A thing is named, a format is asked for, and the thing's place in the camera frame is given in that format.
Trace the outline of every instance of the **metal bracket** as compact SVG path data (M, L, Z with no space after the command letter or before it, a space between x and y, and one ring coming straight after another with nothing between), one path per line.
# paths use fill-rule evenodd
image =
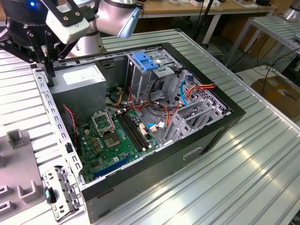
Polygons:
M55 166L43 175L45 185L52 188L56 202L51 205L55 220L63 220L76 212L83 205L75 177L68 167Z
M66 0L66 4L56 7L51 0L41 0L59 22L65 27L72 26L83 20L83 13L73 0Z

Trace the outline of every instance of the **yellow wire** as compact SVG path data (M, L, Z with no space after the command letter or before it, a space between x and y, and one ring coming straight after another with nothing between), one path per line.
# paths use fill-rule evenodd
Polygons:
M119 98L118 102L117 102L117 103L115 103L115 104L113 104L113 106L118 106L118 105L120 105L120 103L121 103L121 100L122 100L122 95L123 95L123 92L121 92L121 94L120 94L120 98Z

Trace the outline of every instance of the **green circuit board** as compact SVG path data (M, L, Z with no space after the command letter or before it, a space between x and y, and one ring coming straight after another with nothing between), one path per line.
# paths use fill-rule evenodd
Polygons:
M140 119L135 111L129 111L127 115L134 120ZM118 168L121 166L118 166L119 164L132 162L159 147L155 138L149 134L150 136L145 140L151 148L138 151L116 115L112 115L112 120L116 127L115 131L106 132L101 136L92 119L77 127L82 147L82 153L79 156L83 166L81 174L86 183L93 181L95 174L99 172L103 172L103 175L110 172L106 172L105 169L110 170L112 166ZM97 118L97 124L99 123L108 125L105 116Z

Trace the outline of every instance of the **aluminum extrusion table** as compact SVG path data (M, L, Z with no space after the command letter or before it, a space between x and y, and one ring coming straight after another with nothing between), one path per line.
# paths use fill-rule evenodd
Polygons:
M233 59L236 50L240 46L240 43L244 39L251 26L255 26L257 31L246 46L244 50L245 52L247 52L247 50L253 45L254 41L258 38L261 32L268 34L270 37L276 39L278 42L283 44L283 46L286 46L291 50L300 48L300 41L295 39L295 34L300 33L300 22L289 22L280 16L249 18L229 52L229 56L225 64L226 66L228 66Z
M95 224L288 224L300 209L300 129L182 32L104 38L109 51L170 42L247 113L207 154ZM30 67L0 52L0 135L28 130L41 174L64 162ZM88 224L84 211L63 225ZM55 224L46 201L4 224Z

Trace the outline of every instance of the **black plastic frame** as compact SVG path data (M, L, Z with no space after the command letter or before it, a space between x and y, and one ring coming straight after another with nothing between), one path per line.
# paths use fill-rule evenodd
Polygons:
M106 55L106 54L110 55L112 53L121 53L125 51L132 51L138 49L148 49L152 47L162 47L166 49L180 64L183 65L184 68L186 68L191 73L193 73L193 75L195 75L199 81L201 81L202 83L212 83L212 81L208 77L206 77L197 67L195 67L187 58L185 58L179 51L177 51L169 43L146 45L138 48L136 47L136 48L124 49L124 50L119 50L114 52L103 53L103 54L95 54L95 55L89 55L85 57L65 59L60 61L60 63L76 60L77 64L80 64L80 59L92 58L93 56ZM65 67L66 66L62 66L60 64L55 69L63 69ZM235 125L246 112L242 108L240 108L231 98L229 98L218 86L210 91L213 92L215 96L228 107L228 109L232 112L231 114L226 115L221 120L217 120L216 122L212 123L209 126L204 126L201 130L187 136L182 140L177 141L176 145L167 146L163 150L144 158L143 160L127 167L124 170L118 171L115 174L107 176L106 179L100 181L99 183L96 183L93 186L84 189L82 191L84 201L87 202L97 196L107 193L114 186L126 181L127 179L130 179L134 175L153 166L154 164L171 156L172 154L178 152L179 150L189 146L195 141L205 137L207 134L219 130L220 128L224 128L222 129L223 132L219 132L215 138L212 138L211 142L204 149L204 152L207 152L209 149L211 149L218 142L218 140L225 134L225 132L233 125Z

